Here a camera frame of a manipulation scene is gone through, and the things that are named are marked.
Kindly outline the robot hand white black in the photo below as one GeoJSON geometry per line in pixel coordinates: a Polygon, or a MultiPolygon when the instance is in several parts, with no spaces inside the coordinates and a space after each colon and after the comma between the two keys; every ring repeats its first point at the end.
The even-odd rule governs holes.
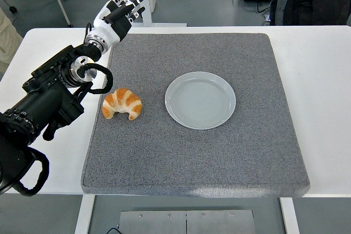
{"type": "Polygon", "coordinates": [[[86,43],[100,46],[106,52],[112,45],[121,42],[132,27],[132,23],[145,10],[144,0],[109,0],[93,21],[93,28],[86,33],[86,43]]]}

